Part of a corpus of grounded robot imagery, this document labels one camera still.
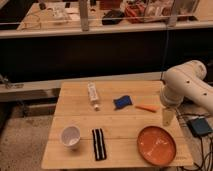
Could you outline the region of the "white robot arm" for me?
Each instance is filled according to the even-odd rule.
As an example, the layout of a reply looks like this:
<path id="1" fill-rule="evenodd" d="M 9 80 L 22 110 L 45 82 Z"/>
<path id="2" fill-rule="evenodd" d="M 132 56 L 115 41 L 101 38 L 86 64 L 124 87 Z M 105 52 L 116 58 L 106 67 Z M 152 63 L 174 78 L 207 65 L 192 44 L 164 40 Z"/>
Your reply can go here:
<path id="1" fill-rule="evenodd" d="M 206 66 L 199 60 L 169 68 L 163 75 L 161 103 L 167 108 L 177 108 L 184 98 L 188 98 L 213 114 L 213 86 L 203 81 L 206 74 Z"/>

